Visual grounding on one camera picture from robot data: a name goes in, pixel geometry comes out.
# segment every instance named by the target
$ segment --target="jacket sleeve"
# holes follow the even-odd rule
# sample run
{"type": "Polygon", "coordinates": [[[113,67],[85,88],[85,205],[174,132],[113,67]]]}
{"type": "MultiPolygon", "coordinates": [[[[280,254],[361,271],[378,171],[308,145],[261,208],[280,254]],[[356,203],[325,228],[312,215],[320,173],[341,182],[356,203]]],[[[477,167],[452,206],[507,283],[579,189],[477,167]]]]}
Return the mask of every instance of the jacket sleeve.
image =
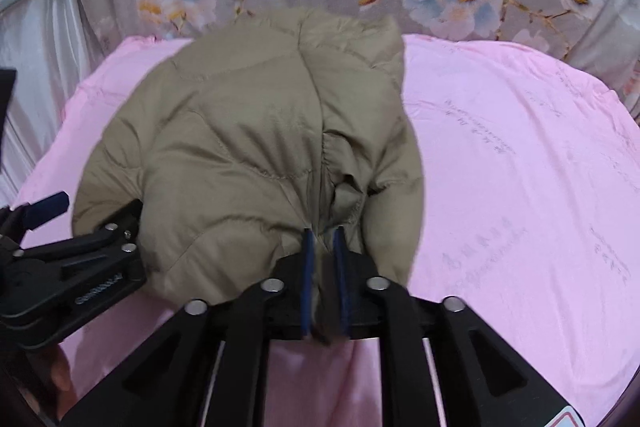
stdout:
{"type": "Polygon", "coordinates": [[[105,128],[84,167],[74,203],[74,235],[89,233],[129,201],[142,199],[142,162],[167,108],[161,97],[175,89],[175,66],[152,70],[105,128]]]}
{"type": "Polygon", "coordinates": [[[362,239],[380,275],[406,285],[420,240],[424,180],[414,130],[402,115],[389,140],[362,214],[362,239]]]}

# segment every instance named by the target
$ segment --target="pink fabric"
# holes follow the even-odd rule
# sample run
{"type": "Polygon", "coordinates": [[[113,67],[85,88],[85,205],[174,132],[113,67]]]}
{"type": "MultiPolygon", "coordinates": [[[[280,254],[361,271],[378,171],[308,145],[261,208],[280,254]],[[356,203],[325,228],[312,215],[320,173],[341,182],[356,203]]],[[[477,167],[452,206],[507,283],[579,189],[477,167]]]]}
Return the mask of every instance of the pink fabric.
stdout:
{"type": "MultiPolygon", "coordinates": [[[[427,179],[410,289],[462,296],[596,426],[640,365],[640,131],[598,80],[524,46],[405,41],[404,100],[427,179]]],[[[124,42],[69,101],[20,201],[73,197],[102,127],[185,43],[124,42]]],[[[63,216],[26,241],[68,234],[63,216]]],[[[67,339],[79,394],[170,314],[138,293],[67,339]]],[[[265,425],[380,425],[378,372],[375,342],[278,343],[265,425]]]]}

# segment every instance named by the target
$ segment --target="silver screw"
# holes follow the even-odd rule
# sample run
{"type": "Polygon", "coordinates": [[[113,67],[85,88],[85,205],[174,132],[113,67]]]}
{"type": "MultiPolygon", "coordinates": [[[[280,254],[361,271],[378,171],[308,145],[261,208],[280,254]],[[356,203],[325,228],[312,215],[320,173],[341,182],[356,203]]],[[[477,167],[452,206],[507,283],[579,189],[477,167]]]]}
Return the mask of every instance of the silver screw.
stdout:
{"type": "Polygon", "coordinates": [[[389,285],[389,279],[385,279],[384,277],[372,277],[371,279],[367,279],[367,286],[372,290],[386,290],[389,288],[389,285]]]}
{"type": "Polygon", "coordinates": [[[184,306],[184,311],[186,311],[190,315],[202,315],[205,311],[207,311],[207,303],[205,301],[201,301],[200,299],[193,299],[193,301],[187,302],[184,306]]]}
{"type": "Polygon", "coordinates": [[[447,297],[444,299],[444,307],[450,312],[461,312],[466,308],[465,301],[459,297],[447,297]]]}
{"type": "Polygon", "coordinates": [[[269,293],[278,293],[284,289],[284,282],[280,279],[265,279],[260,284],[260,288],[269,293]]]}

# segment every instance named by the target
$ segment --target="white sticker with red border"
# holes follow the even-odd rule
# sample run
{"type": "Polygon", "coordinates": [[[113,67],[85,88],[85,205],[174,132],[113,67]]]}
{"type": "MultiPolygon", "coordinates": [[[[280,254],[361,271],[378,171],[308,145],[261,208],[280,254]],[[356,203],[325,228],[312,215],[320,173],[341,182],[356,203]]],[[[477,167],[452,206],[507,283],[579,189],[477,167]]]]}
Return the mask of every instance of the white sticker with red border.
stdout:
{"type": "Polygon", "coordinates": [[[567,405],[545,427],[584,427],[574,408],[567,405]]]}

